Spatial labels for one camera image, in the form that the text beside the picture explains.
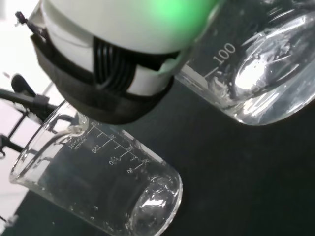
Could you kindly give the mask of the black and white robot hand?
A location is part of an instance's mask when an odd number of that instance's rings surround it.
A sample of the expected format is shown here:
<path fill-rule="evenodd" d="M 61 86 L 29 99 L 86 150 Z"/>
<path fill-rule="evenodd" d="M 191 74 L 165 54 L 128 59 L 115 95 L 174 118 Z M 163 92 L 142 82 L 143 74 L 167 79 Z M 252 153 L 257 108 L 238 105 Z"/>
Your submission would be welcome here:
<path fill-rule="evenodd" d="M 89 118 L 126 124 L 152 110 L 221 0 L 40 0 L 28 25 L 40 67 Z"/>

